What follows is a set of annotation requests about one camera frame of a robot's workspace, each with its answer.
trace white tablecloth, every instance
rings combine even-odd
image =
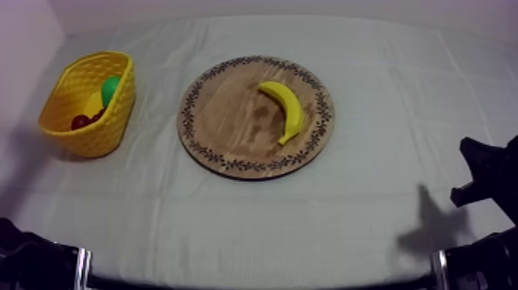
[[[36,120],[64,66],[99,50],[135,61],[120,148],[81,161]],[[183,92],[238,56],[289,59],[327,86],[335,130],[302,170],[218,177],[182,148]],[[0,214],[94,253],[94,272],[168,285],[357,285],[420,275],[428,255],[511,226],[492,201],[455,209],[463,137],[518,133],[518,50],[431,29],[323,16],[238,16],[68,38],[16,128],[2,128]]]

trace wooden plate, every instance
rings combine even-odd
[[[288,86],[304,108],[304,128],[284,146],[284,111],[261,93],[264,81]],[[226,177],[260,180],[293,172],[313,160],[333,130],[328,91],[303,67],[283,59],[248,56],[203,73],[180,105],[177,128],[199,164]]]

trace yellow banana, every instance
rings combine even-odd
[[[291,138],[295,137],[302,130],[304,123],[304,111],[297,96],[282,83],[264,82],[259,84],[259,90],[278,100],[286,113],[286,124],[284,135],[279,139],[280,145],[285,145]]]

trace yellow basket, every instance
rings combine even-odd
[[[120,76],[119,85],[103,116],[77,130],[74,117],[92,117],[103,104],[101,88],[106,79]],[[135,103],[133,61],[122,52],[98,52],[70,64],[56,83],[39,117],[42,130],[71,152],[100,157],[114,151],[123,138]]]

